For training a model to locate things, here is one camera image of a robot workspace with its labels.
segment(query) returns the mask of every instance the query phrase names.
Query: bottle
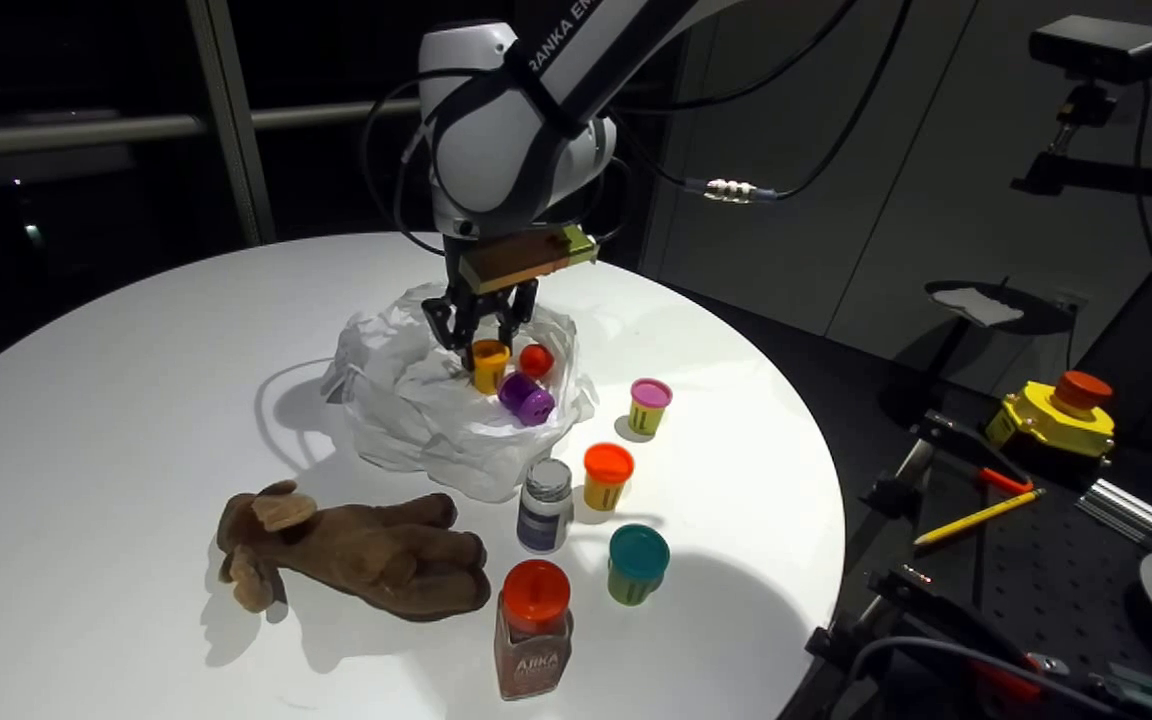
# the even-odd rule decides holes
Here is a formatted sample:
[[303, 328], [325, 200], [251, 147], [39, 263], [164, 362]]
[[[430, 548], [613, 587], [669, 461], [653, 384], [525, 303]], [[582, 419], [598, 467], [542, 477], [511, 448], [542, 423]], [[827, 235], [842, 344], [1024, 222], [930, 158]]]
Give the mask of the bottle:
[[495, 679], [504, 700], [551, 690], [572, 656], [572, 585], [550, 558], [504, 574], [495, 603]]
[[572, 467], [561, 461], [531, 462], [522, 493], [522, 542], [551, 553], [572, 519]]

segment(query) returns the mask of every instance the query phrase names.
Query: white round table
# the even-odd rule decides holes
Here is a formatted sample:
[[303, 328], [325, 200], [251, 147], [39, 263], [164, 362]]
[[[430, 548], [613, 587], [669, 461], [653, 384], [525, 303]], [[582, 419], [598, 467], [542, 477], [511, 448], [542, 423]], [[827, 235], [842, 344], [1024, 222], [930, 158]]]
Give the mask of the white round table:
[[[572, 525], [572, 665], [558, 690], [499, 700], [495, 603], [406, 624], [285, 570], [290, 610], [248, 615], [217, 578], [217, 512], [285, 477], [322, 503], [431, 493], [338, 451], [318, 378], [354, 311], [440, 282], [392, 231], [291, 240], [119, 287], [0, 355], [0, 720], [285, 717], [777, 717], [809, 670], [844, 568], [834, 454], [794, 384], [691, 298], [582, 263], [542, 282], [575, 317], [602, 410], [558, 454], [620, 441], [635, 377], [676, 403], [635, 451], [623, 514]], [[455, 497], [488, 578], [529, 553], [515, 503]], [[610, 537], [653, 519], [666, 587], [620, 609]]]

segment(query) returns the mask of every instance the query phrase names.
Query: orange jar lid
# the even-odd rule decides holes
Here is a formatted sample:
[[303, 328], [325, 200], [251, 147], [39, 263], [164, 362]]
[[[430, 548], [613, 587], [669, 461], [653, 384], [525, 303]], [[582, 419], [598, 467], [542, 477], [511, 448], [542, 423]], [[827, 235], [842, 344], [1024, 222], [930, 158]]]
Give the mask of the orange jar lid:
[[525, 558], [504, 574], [499, 609], [522, 631], [561, 628], [572, 603], [567, 570], [550, 558]]
[[634, 477], [634, 454], [620, 445], [591, 445], [586, 451], [586, 473], [602, 485], [623, 485]]
[[1112, 388], [1094, 377], [1094, 372], [1063, 372], [1062, 384], [1057, 384], [1057, 399], [1068, 403], [1068, 408], [1102, 408], [1112, 399]]

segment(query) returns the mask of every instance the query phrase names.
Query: toy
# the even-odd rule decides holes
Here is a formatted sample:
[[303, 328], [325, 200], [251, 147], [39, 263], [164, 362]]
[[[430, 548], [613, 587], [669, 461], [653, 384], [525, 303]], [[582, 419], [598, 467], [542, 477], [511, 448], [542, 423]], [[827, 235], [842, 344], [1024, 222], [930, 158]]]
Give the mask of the toy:
[[217, 542], [220, 578], [248, 610], [290, 603], [281, 568], [360, 596], [406, 620], [440, 620], [488, 603], [484, 542], [448, 530], [455, 503], [443, 493], [397, 506], [318, 506], [291, 479], [239, 493], [224, 503]]

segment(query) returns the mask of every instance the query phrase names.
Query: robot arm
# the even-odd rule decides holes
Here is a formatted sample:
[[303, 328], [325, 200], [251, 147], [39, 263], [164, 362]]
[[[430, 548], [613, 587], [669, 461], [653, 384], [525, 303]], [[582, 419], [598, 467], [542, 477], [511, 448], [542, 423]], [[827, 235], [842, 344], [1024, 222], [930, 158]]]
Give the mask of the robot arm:
[[[484, 317], [499, 317], [508, 344], [531, 317], [538, 275], [567, 263], [572, 244], [542, 216], [610, 168], [615, 122], [598, 110], [660, 43], [732, 5], [572, 0], [542, 35], [508, 25], [426, 35], [422, 131], [448, 250], [448, 291], [426, 311], [466, 362]], [[482, 250], [493, 250], [493, 282], [470, 270]]]

